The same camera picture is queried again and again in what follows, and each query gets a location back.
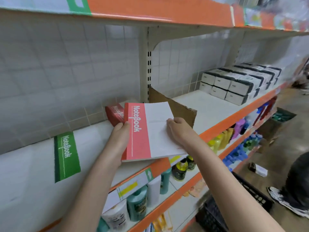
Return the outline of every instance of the pink bottle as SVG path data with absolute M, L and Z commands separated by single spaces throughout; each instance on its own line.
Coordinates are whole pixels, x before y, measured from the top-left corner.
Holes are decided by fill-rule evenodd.
M 244 118 L 242 118 L 241 120 L 236 122 L 232 139 L 237 138 L 237 136 L 239 135 L 239 133 L 240 133 L 241 129 L 243 128 L 243 125 L 245 124 L 245 122 L 246 122 L 246 120 Z

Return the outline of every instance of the black crate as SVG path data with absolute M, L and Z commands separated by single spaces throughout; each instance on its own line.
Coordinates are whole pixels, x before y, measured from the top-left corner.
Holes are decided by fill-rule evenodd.
M 253 185 L 248 183 L 238 174 L 232 172 L 234 177 L 239 181 L 239 183 L 256 199 L 256 201 L 262 205 L 262 207 L 270 212 L 274 204 L 266 195 L 260 192 Z M 207 232 L 228 232 L 228 227 L 220 213 L 220 210 L 211 196 L 204 203 L 203 208 L 195 216 L 196 221 L 207 231 Z

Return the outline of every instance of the forearm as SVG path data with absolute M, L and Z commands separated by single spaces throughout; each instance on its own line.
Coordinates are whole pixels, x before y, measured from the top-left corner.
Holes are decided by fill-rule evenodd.
M 118 165 L 104 150 L 91 168 L 60 232 L 95 232 Z
M 194 139 L 186 149 L 195 159 L 230 231 L 284 231 L 203 140 Z

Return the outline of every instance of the pink and white notebook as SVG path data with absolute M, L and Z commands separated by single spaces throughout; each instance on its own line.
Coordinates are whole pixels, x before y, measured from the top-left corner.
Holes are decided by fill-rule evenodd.
M 168 102 L 126 103 L 125 121 L 130 122 L 131 131 L 122 161 L 185 154 L 185 150 L 170 137 L 168 118 L 174 118 Z

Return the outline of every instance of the person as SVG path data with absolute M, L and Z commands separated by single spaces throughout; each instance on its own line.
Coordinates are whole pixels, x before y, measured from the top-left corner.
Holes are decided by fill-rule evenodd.
M 173 138 L 191 155 L 231 232 L 282 232 L 280 225 L 241 186 L 183 118 L 167 120 Z M 117 124 L 83 182 L 60 232 L 95 232 L 129 140 L 130 124 Z

